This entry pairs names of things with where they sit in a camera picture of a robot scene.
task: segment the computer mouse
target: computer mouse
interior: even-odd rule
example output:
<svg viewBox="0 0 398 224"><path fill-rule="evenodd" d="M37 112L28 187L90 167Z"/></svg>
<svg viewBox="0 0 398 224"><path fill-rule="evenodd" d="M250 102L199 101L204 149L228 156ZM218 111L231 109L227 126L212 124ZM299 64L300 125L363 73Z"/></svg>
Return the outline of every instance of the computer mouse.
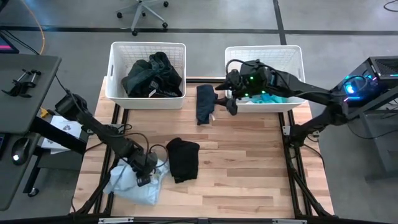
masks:
<svg viewBox="0 0 398 224"><path fill-rule="evenodd" d="M12 162L17 165L23 165L29 156L29 142L28 138L18 139L11 149Z"/></svg>

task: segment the concrete floor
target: concrete floor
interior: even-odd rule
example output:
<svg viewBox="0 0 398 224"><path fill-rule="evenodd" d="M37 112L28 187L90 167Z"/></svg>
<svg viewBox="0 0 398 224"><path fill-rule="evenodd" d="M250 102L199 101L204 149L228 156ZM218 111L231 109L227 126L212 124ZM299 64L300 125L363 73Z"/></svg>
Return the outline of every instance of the concrete floor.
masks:
<svg viewBox="0 0 398 224"><path fill-rule="evenodd" d="M110 0L26 0L43 26L129 27L133 15L117 19L114 10L129 1ZM58 71L61 81L88 102L93 112L108 66L109 49L115 41L181 42L187 46L188 76L220 76L224 70L224 50L236 45L279 45L278 34L224 34L225 29L277 30L272 0L169 0L170 6L153 7L176 29L214 29L201 33L129 32L46 32L45 55L62 57ZM380 0L279 0L285 30L359 30L398 31L398 13L382 8ZM397 4L391 8L398 9ZM19 1L11 1L0 13L0 25L35 26ZM160 28L151 16L138 27ZM14 35L35 49L41 47L39 32L14 31ZM287 44L303 51L308 83L333 87L368 56L398 55L396 35L287 35ZM29 51L19 47L22 53ZM44 106L53 108L64 95L53 83ZM313 115L322 106L311 104ZM320 148L325 159L326 176L335 213L343 218L398 222L398 181L366 183L364 175L378 170L370 140L353 136L346 126L329 127L322 132ZM36 183L41 190L34 198L22 194L11 208L0 212L0 219L64 215L70 208L78 173L44 171Z"/></svg>

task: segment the white laundry basket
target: white laundry basket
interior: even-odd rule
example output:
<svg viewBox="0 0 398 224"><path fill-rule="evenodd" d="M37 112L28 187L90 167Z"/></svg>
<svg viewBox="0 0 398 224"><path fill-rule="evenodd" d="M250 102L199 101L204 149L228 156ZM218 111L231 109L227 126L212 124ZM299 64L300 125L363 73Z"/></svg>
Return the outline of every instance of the white laundry basket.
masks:
<svg viewBox="0 0 398 224"><path fill-rule="evenodd" d="M140 59L149 60L149 55L164 52L181 76L181 97L176 98L129 98L121 81L128 75L132 65ZM125 109L180 109L185 97L187 48L178 43L114 42L109 55L105 95Z"/></svg>
<svg viewBox="0 0 398 224"><path fill-rule="evenodd" d="M296 45L228 47L225 50L225 64L231 59L243 61L260 59L260 62L289 72L298 77L300 81L305 82L301 48ZM239 62L232 62L229 65L229 71L232 69L239 71L240 68ZM231 92L228 90L226 95L231 97ZM246 104L237 101L236 104L238 113L278 113L291 110L304 102L306 101L301 98L290 97L286 103Z"/></svg>

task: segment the black cloth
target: black cloth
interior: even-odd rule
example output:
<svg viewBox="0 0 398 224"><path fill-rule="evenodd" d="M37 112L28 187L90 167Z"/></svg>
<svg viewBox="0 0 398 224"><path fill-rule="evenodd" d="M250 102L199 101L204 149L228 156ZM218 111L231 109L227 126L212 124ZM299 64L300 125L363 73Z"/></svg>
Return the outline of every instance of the black cloth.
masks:
<svg viewBox="0 0 398 224"><path fill-rule="evenodd" d="M183 141L181 138L171 140L167 145L170 171L176 184L198 176L200 146L195 142Z"/></svg>
<svg viewBox="0 0 398 224"><path fill-rule="evenodd" d="M149 56L149 61L138 60L132 66L129 75L122 79L122 86L132 98L180 97L182 78L175 71L167 55L163 52Z"/></svg>
<svg viewBox="0 0 398 224"><path fill-rule="evenodd" d="M209 115L214 111L218 94L214 93L212 85L197 86L197 120L198 125L208 124Z"/></svg>

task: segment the wooden table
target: wooden table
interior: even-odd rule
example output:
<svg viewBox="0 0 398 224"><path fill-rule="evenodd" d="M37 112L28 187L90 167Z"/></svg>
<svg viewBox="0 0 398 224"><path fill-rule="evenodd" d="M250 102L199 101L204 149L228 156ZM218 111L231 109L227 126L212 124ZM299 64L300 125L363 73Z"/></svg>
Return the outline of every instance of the wooden table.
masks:
<svg viewBox="0 0 398 224"><path fill-rule="evenodd" d="M103 83L95 118L102 123L110 123L114 103L105 98L104 87ZM187 85L182 109L131 110L127 123L132 125L132 131L145 134L150 145L166 145L176 137L197 142L200 145L198 178L175 184L169 174L163 180L155 206L136 205L115 196L112 215L293 218L278 115L241 113L231 116L224 107L216 106L215 120L211 124L197 126L195 87ZM295 108L294 115L296 123L308 121L312 117L308 103ZM134 140L144 145L139 136ZM92 137L87 147L98 142L97 137ZM306 143L318 150L318 144ZM104 145L99 146L84 156L73 199L77 209L98 185L105 148ZM162 149L156 150L156 153L161 159L165 157ZM302 159L308 188L325 210L333 213L322 160L305 147L302 147ZM303 210L300 190L298 196ZM103 208L105 203L106 195L103 197Z"/></svg>

